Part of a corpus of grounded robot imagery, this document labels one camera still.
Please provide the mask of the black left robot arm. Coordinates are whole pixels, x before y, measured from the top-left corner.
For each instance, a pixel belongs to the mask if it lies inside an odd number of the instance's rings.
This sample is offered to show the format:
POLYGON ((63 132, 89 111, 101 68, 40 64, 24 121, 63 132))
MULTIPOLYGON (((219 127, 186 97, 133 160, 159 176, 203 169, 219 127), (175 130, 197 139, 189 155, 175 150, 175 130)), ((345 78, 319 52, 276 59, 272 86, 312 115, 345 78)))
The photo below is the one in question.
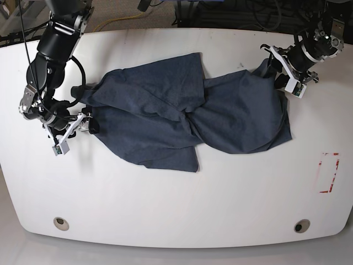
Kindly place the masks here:
POLYGON ((351 15, 352 1, 323 1, 322 9, 293 35, 293 46, 283 49, 262 44, 260 48, 270 54, 269 71, 279 74, 275 88, 302 98, 309 82, 318 83, 318 74, 310 69, 343 51, 344 29, 351 15))

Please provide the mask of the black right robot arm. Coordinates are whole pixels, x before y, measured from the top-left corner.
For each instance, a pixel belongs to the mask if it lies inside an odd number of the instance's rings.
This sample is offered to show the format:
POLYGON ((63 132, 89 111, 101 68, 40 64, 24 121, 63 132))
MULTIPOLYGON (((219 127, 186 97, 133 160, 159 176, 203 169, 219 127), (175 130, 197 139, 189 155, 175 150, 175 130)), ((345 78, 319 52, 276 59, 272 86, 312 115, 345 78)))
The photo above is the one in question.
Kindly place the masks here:
POLYGON ((87 88, 84 68, 73 52, 94 8, 91 1, 46 1, 46 5, 50 9, 50 19, 37 46, 36 56, 29 61, 27 85, 19 111, 28 120, 40 120, 52 140, 53 148, 63 154, 64 144, 76 135, 76 130, 90 134, 99 131, 91 106, 87 105, 77 115, 69 112, 81 101, 87 88), (68 61, 73 61, 82 75, 82 84, 74 93, 75 100, 72 102, 54 98, 55 89, 65 78, 68 61))

